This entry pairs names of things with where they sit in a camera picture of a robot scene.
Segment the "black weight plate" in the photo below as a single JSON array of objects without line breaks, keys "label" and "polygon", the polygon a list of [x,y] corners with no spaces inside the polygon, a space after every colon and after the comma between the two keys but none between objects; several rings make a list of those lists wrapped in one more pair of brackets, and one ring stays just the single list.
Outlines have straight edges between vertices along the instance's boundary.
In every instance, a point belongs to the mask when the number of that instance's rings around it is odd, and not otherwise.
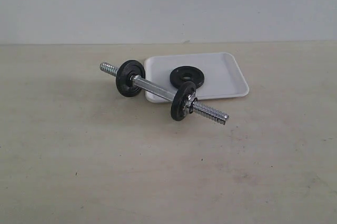
[{"label": "black weight plate", "polygon": [[180,88],[185,82],[193,82],[196,88],[204,84],[203,72],[193,66],[180,66],[173,69],[170,73],[170,83],[175,88]]},{"label": "black weight plate", "polygon": [[119,93],[124,97],[134,97],[141,92],[141,88],[133,86],[133,77],[140,75],[145,78],[145,69],[143,65],[136,60],[127,60],[117,71],[116,87]]}]

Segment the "white plastic tray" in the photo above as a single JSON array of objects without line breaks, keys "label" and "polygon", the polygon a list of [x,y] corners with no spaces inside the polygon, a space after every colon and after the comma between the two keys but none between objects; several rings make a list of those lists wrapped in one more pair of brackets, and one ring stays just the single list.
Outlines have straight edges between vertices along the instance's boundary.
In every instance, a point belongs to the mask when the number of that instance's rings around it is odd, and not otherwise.
[{"label": "white plastic tray", "polygon": [[193,66],[204,74],[204,84],[196,90],[199,100],[244,97],[249,86],[229,53],[201,53],[153,56],[145,60],[146,79],[175,94],[170,73],[180,66]]}]

